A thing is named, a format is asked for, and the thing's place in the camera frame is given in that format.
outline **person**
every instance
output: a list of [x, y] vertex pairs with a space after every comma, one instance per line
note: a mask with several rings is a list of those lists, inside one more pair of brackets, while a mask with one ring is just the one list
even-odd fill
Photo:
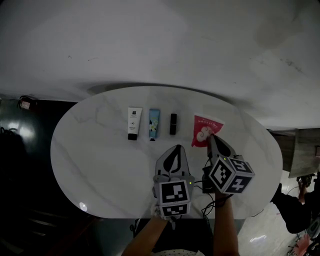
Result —
[[306, 184], [299, 182], [298, 185], [300, 190], [298, 198], [282, 193], [280, 183], [271, 200], [280, 211], [287, 230], [292, 234], [306, 230], [320, 213], [319, 172], [312, 192], [307, 192]]
[[[215, 193], [216, 201], [224, 197], [225, 194]], [[230, 198], [217, 206], [213, 235], [204, 219], [177, 219], [174, 230], [169, 220], [163, 219], [160, 214], [150, 220], [141, 219], [138, 228], [144, 227], [139, 232], [137, 229], [138, 234], [122, 256], [238, 256], [238, 238]]]

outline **oval marble table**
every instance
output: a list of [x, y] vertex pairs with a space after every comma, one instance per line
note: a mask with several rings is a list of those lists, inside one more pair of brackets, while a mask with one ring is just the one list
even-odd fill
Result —
[[[137, 140], [128, 140], [128, 107], [142, 107]], [[149, 140], [149, 109], [160, 109], [158, 139]], [[176, 135], [169, 135], [176, 113]], [[248, 114], [220, 99], [188, 89], [137, 86], [97, 94], [74, 105], [59, 121], [51, 141], [55, 178], [69, 200], [102, 218], [150, 215], [156, 160], [181, 144], [190, 173], [203, 175], [207, 148], [191, 147], [194, 115], [224, 121], [218, 135], [243, 155], [256, 176], [246, 190], [232, 197], [235, 219], [259, 213], [273, 197], [282, 174], [282, 155], [269, 132]], [[195, 187], [190, 216], [202, 218], [211, 202]], [[214, 210], [208, 216], [214, 218]]]

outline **white wall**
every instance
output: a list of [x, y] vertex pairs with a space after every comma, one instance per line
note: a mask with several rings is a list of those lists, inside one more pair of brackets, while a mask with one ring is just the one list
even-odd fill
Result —
[[5, 0], [0, 94], [80, 101], [118, 83], [226, 98], [271, 128], [320, 127], [317, 0]]

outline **black cloth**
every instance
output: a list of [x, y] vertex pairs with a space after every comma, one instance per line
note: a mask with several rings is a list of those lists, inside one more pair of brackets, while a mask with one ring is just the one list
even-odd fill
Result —
[[279, 209], [285, 221], [287, 230], [297, 234], [306, 230], [311, 224], [312, 218], [316, 218], [320, 211], [319, 191], [313, 191], [304, 195], [305, 204], [298, 198], [280, 193], [273, 199], [273, 203]]
[[[138, 224], [137, 235], [150, 219], [142, 218]], [[202, 252], [205, 256], [213, 255], [213, 234], [204, 219], [177, 219], [175, 229], [170, 222], [165, 226], [161, 236], [156, 242], [153, 252], [182, 249], [191, 252]]]

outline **red package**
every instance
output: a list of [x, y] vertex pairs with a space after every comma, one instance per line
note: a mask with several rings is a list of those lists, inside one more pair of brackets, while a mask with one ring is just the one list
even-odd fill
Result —
[[201, 116], [194, 116], [193, 140], [191, 146], [207, 147], [207, 138], [217, 134], [224, 126], [222, 121], [210, 120]]

